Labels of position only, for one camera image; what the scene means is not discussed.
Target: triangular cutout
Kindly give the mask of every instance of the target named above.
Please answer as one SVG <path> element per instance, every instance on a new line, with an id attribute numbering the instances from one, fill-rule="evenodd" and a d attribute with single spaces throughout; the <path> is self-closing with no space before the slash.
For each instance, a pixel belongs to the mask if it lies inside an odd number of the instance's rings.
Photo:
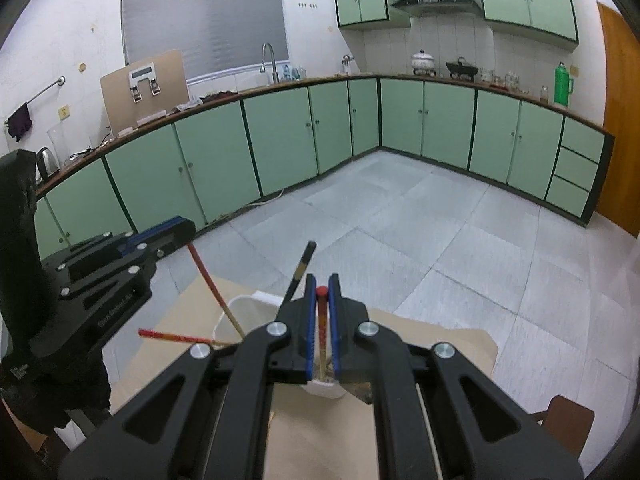
<path id="1" fill-rule="evenodd" d="M 471 378 L 462 377 L 460 385 L 474 412 L 482 438 L 487 442 L 498 442 L 518 431 L 518 423 L 501 410 L 500 406 L 491 400 Z"/>
<path id="2" fill-rule="evenodd" d="M 183 384 L 184 376 L 176 377 L 167 384 L 127 421 L 124 430 L 149 444 L 157 443 L 162 437 Z"/>

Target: brown chair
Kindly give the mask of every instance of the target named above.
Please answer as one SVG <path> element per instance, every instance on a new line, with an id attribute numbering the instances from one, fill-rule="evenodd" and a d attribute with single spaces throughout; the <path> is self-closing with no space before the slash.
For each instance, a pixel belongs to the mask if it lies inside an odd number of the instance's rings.
<path id="1" fill-rule="evenodd" d="M 531 415 L 576 458 L 580 456 L 593 425 L 595 413 L 566 397 L 557 395 L 544 412 Z"/>

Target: beige board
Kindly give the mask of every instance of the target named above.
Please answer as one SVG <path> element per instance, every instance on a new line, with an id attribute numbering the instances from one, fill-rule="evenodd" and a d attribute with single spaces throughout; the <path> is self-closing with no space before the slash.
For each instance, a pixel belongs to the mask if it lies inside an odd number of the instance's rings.
<path id="1" fill-rule="evenodd" d="M 135 103 L 129 86 L 129 72 L 150 62 L 153 62 L 156 69 L 160 93 L 151 95 L 148 81 L 144 80 L 139 87 L 142 101 Z M 189 100 L 182 53 L 179 50 L 148 57 L 111 72 L 100 79 L 100 86 L 111 131 L 116 136 L 127 128 L 136 129 L 138 121 L 143 118 L 161 110 L 170 114 L 177 105 Z"/>
<path id="2" fill-rule="evenodd" d="M 229 301 L 255 289 L 213 277 Z M 211 337 L 222 315 L 202 277 L 180 295 L 155 330 Z M 494 368 L 498 347 L 483 330 L 449 330 L 370 308 L 369 317 L 402 339 L 430 347 L 449 341 L 486 375 Z M 119 409 L 156 375 L 177 359 L 187 344 L 146 339 L 119 382 L 113 385 L 111 405 Z M 265 479 L 369 480 L 378 478 L 372 407 L 346 393 L 340 399 L 312 396 L 292 384 L 276 384 L 271 405 Z"/>

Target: faucet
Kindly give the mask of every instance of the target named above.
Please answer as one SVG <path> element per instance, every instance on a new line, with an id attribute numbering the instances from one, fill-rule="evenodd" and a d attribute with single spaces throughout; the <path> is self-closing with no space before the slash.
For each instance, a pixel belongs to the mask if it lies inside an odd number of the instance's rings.
<path id="1" fill-rule="evenodd" d="M 278 71 L 276 70 L 276 57 L 275 57 L 275 54 L 273 53 L 273 47 L 271 46 L 271 43 L 262 44 L 262 66 L 260 67 L 260 73 L 264 74 L 267 71 L 264 67 L 264 55 L 267 51 L 267 46 L 271 51 L 271 67 L 273 68 L 273 83 L 276 84 L 280 82 L 280 78 L 278 77 Z"/>

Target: window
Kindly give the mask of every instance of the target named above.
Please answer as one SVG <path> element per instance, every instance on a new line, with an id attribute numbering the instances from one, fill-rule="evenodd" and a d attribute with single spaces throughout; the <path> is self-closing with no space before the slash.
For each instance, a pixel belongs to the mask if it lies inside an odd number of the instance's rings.
<path id="1" fill-rule="evenodd" d="M 256 65 L 262 44 L 289 58 L 282 0 L 122 0 L 125 60 L 177 48 L 187 81 Z"/>

